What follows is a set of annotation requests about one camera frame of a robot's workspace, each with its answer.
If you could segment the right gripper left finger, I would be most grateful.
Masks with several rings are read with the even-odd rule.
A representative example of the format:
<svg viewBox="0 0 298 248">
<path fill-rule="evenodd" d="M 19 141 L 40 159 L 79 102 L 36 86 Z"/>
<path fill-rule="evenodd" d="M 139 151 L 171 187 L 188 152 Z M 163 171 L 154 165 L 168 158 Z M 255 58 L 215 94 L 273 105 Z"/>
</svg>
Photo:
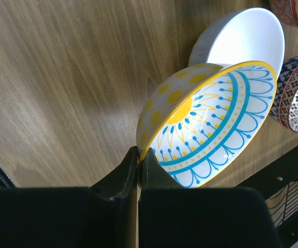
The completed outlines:
<svg viewBox="0 0 298 248">
<path fill-rule="evenodd" d="M 90 187 L 0 188 L 0 247 L 135 247 L 138 151 Z"/>
</svg>

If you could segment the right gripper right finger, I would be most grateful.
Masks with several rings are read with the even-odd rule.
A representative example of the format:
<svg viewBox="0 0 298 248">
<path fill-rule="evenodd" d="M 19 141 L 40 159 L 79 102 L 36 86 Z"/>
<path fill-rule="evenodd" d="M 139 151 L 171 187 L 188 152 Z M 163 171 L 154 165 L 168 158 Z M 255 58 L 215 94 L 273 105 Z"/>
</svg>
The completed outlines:
<svg viewBox="0 0 298 248">
<path fill-rule="evenodd" d="M 149 149 L 140 169 L 140 247 L 282 247 L 262 195 L 251 188 L 186 189 Z"/>
</svg>

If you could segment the yellow patterned bowl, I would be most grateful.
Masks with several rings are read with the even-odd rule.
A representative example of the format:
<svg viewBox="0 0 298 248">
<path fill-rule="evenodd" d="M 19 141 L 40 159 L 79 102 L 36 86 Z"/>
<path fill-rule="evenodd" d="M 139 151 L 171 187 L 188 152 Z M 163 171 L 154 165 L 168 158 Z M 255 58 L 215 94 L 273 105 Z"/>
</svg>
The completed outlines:
<svg viewBox="0 0 298 248">
<path fill-rule="evenodd" d="M 198 188 L 227 168 L 269 115 L 274 68 L 251 60 L 203 63 L 167 78 L 147 99 L 136 128 L 139 164 L 147 153 L 184 188 Z"/>
</svg>

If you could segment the blue zigzag pattern bowl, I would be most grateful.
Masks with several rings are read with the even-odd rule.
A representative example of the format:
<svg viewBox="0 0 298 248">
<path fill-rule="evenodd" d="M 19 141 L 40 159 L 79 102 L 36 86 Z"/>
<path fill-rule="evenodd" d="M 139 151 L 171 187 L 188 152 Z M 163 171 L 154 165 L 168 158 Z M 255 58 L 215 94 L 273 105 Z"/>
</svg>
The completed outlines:
<svg viewBox="0 0 298 248">
<path fill-rule="evenodd" d="M 278 108 L 280 104 L 280 99 L 282 95 L 282 91 L 285 87 L 285 83 L 287 79 L 289 78 L 292 69 L 298 64 L 298 56 L 293 57 L 289 60 L 287 60 L 281 68 L 280 75 L 277 78 L 277 91 L 276 91 L 276 96 L 273 102 L 273 105 L 270 110 L 270 116 L 276 120 L 280 125 L 282 125 L 279 121 L 278 118 Z"/>
</svg>

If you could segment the white ribbed bowl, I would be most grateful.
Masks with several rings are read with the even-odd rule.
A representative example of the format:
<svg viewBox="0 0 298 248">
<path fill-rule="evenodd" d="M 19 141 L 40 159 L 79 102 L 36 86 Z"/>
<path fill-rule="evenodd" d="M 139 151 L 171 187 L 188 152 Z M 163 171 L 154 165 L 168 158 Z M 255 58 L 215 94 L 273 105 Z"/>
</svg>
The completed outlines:
<svg viewBox="0 0 298 248">
<path fill-rule="evenodd" d="M 276 15 L 264 8 L 231 12 L 210 24 L 194 44 L 189 66 L 234 65 L 259 60 L 279 74 L 285 55 L 285 36 Z"/>
</svg>

